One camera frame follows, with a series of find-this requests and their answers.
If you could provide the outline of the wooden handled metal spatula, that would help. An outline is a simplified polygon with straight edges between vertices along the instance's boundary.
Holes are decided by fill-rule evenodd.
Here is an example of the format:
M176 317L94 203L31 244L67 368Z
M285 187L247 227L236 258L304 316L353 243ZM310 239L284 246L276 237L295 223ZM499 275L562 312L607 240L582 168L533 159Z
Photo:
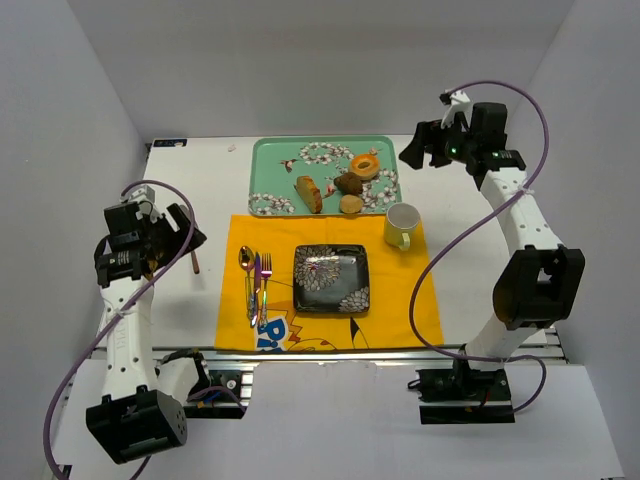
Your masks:
M191 251L190 255L191 255L193 273L195 275L198 275L198 274L200 274L200 265L199 265L199 261L198 261L198 257L197 257L196 251L195 250Z

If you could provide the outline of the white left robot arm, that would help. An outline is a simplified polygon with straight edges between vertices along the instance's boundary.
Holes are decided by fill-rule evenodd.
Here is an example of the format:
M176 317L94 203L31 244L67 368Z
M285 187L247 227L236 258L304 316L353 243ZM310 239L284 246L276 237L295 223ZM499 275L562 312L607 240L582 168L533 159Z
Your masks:
M176 203L161 214L149 200L126 201L105 209L104 217L109 233L94 260L107 367L101 400L85 419L108 456L124 464L184 445L187 399L209 384L198 350L156 361L151 335L153 280L206 237Z

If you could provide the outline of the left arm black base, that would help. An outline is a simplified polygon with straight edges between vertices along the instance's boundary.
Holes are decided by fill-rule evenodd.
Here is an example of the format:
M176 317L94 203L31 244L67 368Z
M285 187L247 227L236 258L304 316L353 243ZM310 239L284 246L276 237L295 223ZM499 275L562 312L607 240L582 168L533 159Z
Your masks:
M161 390L182 402L189 419L244 417L248 396L242 393L246 373L238 369L210 367L197 348L165 355L155 365Z

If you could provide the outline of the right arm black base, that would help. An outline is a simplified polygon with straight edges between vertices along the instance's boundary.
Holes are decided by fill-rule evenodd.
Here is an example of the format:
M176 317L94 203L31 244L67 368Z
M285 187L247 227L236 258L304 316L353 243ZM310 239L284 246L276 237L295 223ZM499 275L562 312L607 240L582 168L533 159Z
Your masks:
M454 360L447 369L421 369L407 384L418 394L422 425L508 424L515 422L511 391L503 368L472 370Z

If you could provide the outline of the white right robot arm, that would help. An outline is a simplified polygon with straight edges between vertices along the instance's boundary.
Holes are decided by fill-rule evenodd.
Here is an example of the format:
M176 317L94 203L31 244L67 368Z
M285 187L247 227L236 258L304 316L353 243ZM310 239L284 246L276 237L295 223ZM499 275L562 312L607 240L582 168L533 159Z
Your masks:
M532 335L566 319L585 267L582 251L553 233L527 187L521 154L506 146L506 120L500 103L476 103L470 116L451 107L442 120L418 123L399 155L415 170L462 163L497 213L510 259L493 289L491 318L461 351L478 371L500 369Z

